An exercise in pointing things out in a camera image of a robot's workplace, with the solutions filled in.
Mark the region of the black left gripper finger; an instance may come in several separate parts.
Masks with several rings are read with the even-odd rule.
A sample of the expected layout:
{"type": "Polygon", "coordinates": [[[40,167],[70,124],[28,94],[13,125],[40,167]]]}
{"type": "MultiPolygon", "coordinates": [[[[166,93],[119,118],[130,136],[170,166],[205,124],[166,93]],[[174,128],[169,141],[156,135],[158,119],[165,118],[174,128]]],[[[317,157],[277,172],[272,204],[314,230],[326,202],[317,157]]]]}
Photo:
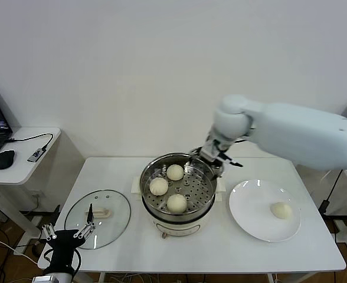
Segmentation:
{"type": "Polygon", "coordinates": [[[50,241],[52,239],[56,239],[57,235],[54,230],[54,225],[52,223],[48,223],[42,226],[42,231],[45,235],[45,238],[47,241],[50,241]]]}
{"type": "Polygon", "coordinates": [[[95,230],[93,205],[90,204],[85,224],[74,234],[75,238],[88,238],[95,230]]]}

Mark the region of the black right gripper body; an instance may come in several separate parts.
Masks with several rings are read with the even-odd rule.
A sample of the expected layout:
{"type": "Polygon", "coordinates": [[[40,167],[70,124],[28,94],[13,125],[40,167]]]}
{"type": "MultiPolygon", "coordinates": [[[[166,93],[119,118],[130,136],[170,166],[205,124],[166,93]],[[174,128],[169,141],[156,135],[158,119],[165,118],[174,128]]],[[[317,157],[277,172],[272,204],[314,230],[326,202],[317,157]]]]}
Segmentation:
{"type": "Polygon", "coordinates": [[[214,162],[221,151],[218,150],[215,146],[202,146],[201,147],[201,158],[207,162],[214,162]]]}

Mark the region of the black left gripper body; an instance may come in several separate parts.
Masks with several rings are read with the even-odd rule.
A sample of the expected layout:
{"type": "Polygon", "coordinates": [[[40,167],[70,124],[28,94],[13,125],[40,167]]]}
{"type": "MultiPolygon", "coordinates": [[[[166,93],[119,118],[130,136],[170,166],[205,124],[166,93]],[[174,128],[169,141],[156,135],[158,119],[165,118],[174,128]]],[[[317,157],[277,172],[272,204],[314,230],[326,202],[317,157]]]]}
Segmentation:
{"type": "Polygon", "coordinates": [[[78,271],[81,265],[81,256],[77,250],[84,244],[84,238],[75,238],[77,229],[56,231],[57,238],[47,241],[53,254],[50,259],[48,271],[78,271]],[[78,257],[77,268],[72,266],[74,255],[78,257]]]}

